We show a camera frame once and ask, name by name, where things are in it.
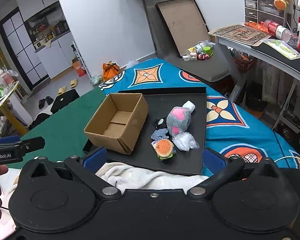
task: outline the beige slipper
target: beige slipper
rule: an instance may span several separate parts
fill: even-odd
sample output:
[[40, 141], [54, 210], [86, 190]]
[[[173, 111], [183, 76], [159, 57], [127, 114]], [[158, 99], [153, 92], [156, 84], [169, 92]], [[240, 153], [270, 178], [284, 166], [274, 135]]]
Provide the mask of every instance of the beige slipper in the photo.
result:
[[60, 95], [63, 94], [64, 92], [66, 92], [66, 89], [67, 89], [66, 86], [60, 88], [59, 91], [58, 91], [58, 96], [60, 96]]
[[70, 87], [71, 88], [75, 88], [78, 84], [78, 80], [77, 79], [74, 79], [74, 80], [71, 80], [70, 82]]

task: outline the hamburger plush toy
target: hamburger plush toy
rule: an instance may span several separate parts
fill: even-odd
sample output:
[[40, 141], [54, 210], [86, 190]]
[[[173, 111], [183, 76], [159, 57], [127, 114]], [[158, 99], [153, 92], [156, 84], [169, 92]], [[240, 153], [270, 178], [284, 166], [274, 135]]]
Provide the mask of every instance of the hamburger plush toy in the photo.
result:
[[176, 150], [173, 148], [173, 143], [167, 139], [152, 142], [152, 146], [160, 160], [171, 158]]

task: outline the pink paw pad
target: pink paw pad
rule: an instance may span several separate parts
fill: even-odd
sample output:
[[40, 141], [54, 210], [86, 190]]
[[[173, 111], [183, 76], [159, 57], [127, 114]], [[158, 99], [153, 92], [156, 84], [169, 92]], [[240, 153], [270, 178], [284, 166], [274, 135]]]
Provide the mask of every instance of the pink paw pad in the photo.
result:
[[175, 108], [172, 110], [172, 115], [178, 118], [179, 120], [183, 120], [185, 117], [184, 111], [185, 108]]
[[179, 133], [178, 127], [173, 126], [172, 127], [172, 132], [175, 133], [175, 134], [178, 134]]

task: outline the orange gift bag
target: orange gift bag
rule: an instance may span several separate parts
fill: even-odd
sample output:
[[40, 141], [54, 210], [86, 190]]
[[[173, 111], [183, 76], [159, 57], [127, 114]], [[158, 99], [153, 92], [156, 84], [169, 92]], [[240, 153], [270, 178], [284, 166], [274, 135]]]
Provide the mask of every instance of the orange gift bag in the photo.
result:
[[114, 62], [109, 62], [109, 63], [103, 63], [102, 65], [103, 68], [103, 78], [105, 81], [108, 81], [109, 79], [115, 77], [120, 73], [120, 67], [114, 63]]

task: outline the patterned blanket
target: patterned blanket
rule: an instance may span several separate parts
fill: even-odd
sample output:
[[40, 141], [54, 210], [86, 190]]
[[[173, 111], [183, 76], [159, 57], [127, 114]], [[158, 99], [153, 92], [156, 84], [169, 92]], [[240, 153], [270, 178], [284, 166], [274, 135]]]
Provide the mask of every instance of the patterned blanket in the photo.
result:
[[[273, 160], [284, 156], [300, 156], [279, 134], [261, 121], [164, 60], [156, 58], [140, 63], [99, 87], [106, 94], [146, 88], [207, 87], [206, 147], [226, 157], [238, 155], [251, 163], [259, 162], [266, 156]], [[295, 158], [280, 160], [277, 165], [300, 169], [300, 161]], [[211, 176], [212, 173], [203, 166], [202, 175]]]

